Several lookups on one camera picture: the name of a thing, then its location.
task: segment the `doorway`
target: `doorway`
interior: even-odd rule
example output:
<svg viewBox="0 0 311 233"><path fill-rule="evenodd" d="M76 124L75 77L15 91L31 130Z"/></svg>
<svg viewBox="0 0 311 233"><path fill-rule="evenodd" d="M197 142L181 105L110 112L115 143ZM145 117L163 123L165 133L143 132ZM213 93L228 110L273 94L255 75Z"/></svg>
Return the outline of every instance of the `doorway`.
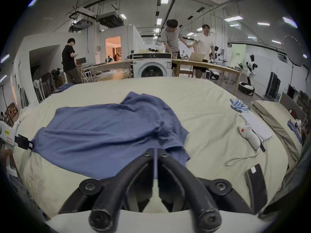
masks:
<svg viewBox="0 0 311 233"><path fill-rule="evenodd" d="M107 38L105 40L105 45L106 45L106 58L109 58L110 56L114 61L122 60L120 36Z"/></svg>

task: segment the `beige bedsheet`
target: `beige bedsheet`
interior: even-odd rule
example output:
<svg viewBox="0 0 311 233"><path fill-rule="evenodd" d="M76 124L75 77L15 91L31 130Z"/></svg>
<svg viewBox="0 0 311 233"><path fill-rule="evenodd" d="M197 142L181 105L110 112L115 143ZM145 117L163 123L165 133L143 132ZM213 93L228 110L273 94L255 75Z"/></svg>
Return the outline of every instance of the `beige bedsheet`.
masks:
<svg viewBox="0 0 311 233"><path fill-rule="evenodd" d="M255 158L224 166L225 161L253 155L254 150L237 130L243 120L230 107L229 99L235 97L209 80L151 77L74 85L36 107L21 122L18 133L32 139L41 127L48 125L59 107L120 103L130 91L157 96L173 109L189 131L185 149L191 159L187 167L194 175L210 180L227 179L250 205L244 172L259 163L265 176L268 202L273 198L287 168L282 143L273 136L264 143L266 153L261 151ZM18 147L14 159L24 185L49 217L57 214L68 196L87 178Z"/></svg>
<svg viewBox="0 0 311 233"><path fill-rule="evenodd" d="M294 122L294 118L280 103L257 100L253 105L256 113L273 129L282 142L288 155L289 168L286 173L289 173L297 165L302 149L302 144L287 125L289 120Z"/></svg>

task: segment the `screw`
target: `screw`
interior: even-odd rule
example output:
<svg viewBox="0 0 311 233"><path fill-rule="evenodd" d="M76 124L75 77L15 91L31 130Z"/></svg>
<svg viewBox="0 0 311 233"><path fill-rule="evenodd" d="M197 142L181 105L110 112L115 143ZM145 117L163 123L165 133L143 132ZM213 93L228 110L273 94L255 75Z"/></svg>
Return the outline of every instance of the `screw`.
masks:
<svg viewBox="0 0 311 233"><path fill-rule="evenodd" d="M110 225L109 215L102 211L91 212L89 223L96 230L105 230Z"/></svg>
<svg viewBox="0 0 311 233"><path fill-rule="evenodd" d="M200 219L200 226L206 230L214 229L220 226L220 224L221 218L214 212L207 212Z"/></svg>
<svg viewBox="0 0 311 233"><path fill-rule="evenodd" d="M220 191L223 191L227 188L226 184L223 183L223 182L219 182L216 184L217 188L220 190Z"/></svg>
<svg viewBox="0 0 311 233"><path fill-rule="evenodd" d="M96 184L94 182L87 182L84 188L88 191L93 191L96 188Z"/></svg>

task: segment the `khaki pants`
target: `khaki pants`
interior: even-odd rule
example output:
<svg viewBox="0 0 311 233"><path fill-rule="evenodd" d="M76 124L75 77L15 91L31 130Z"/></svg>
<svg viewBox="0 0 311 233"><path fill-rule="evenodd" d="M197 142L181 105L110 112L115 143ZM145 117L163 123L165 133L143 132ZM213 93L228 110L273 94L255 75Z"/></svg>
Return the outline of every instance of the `khaki pants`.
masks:
<svg viewBox="0 0 311 233"><path fill-rule="evenodd" d="M68 83L82 83L78 70L76 68L72 68L69 71L66 71L66 77Z"/></svg>

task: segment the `blue cloth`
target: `blue cloth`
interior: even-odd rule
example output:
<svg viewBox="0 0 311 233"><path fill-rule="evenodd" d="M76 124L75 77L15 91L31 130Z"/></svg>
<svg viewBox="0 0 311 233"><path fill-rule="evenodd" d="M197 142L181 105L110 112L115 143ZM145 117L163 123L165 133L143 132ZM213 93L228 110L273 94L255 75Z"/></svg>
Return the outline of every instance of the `blue cloth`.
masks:
<svg viewBox="0 0 311 233"><path fill-rule="evenodd" d="M73 86L74 83L65 83L63 85L61 85L60 87L57 88L57 90L55 91L55 93L60 93L64 90L67 90L69 87Z"/></svg>
<svg viewBox="0 0 311 233"><path fill-rule="evenodd" d="M121 104L59 108L32 141L33 151L52 164L104 179L115 176L148 148L165 149L186 165L187 135L161 99L130 92Z"/></svg>
<svg viewBox="0 0 311 233"><path fill-rule="evenodd" d="M295 128L295 125L292 123L291 120L289 120L289 121L287 122L287 126L290 127L290 129L291 129L291 130L295 133L295 135L297 136L299 142L302 144L302 139L301 139L301 137L300 137L300 135L299 135L297 129Z"/></svg>

